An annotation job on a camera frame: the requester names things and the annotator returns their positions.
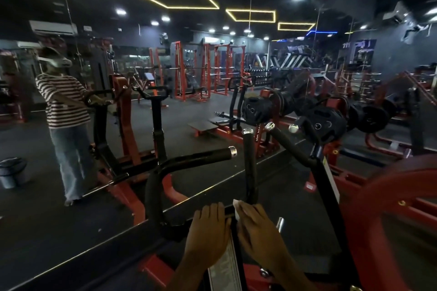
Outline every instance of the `trash can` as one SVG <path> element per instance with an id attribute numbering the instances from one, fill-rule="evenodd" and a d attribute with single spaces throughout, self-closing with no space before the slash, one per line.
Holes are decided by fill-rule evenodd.
<path id="1" fill-rule="evenodd" d="M 23 158 L 8 158 L 0 161 L 0 183 L 5 189 L 12 189 L 26 182 L 25 168 L 27 161 Z"/>

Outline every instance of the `striped shirt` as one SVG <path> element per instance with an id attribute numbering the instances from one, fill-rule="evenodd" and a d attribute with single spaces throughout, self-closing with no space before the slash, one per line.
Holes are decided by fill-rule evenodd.
<path id="1" fill-rule="evenodd" d="M 51 129 L 74 127 L 90 121 L 86 108 L 65 105 L 52 100 L 56 93 L 81 101 L 87 90 L 72 76 L 53 76 L 42 73 L 36 77 L 36 87 L 47 102 L 47 123 Z"/>

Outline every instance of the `metal end cap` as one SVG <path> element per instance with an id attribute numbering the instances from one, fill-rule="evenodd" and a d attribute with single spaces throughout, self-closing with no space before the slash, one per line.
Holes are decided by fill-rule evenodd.
<path id="1" fill-rule="evenodd" d="M 299 131 L 299 126 L 296 124 L 292 124 L 288 127 L 288 131 L 291 133 L 297 133 Z"/>
<path id="2" fill-rule="evenodd" d="M 243 135 L 245 135 L 247 133 L 254 133 L 254 130 L 252 128 L 244 128 L 243 129 Z"/>
<path id="3" fill-rule="evenodd" d="M 229 146 L 229 149 L 231 150 L 231 156 L 235 158 L 237 156 L 237 149 L 235 146 Z"/>
<path id="4" fill-rule="evenodd" d="M 275 129 L 275 124 L 273 123 L 273 122 L 269 122 L 269 123 L 267 123 L 266 125 L 265 125 L 265 129 L 267 130 L 267 131 L 272 131 L 273 129 Z"/>

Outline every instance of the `right hand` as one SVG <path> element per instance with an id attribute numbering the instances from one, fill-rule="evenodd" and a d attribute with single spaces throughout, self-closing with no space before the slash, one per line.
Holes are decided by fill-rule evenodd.
<path id="1" fill-rule="evenodd" d="M 252 259 L 274 275 L 293 262 L 281 234 L 260 204 L 239 201 L 236 210 L 240 217 L 238 238 Z"/>

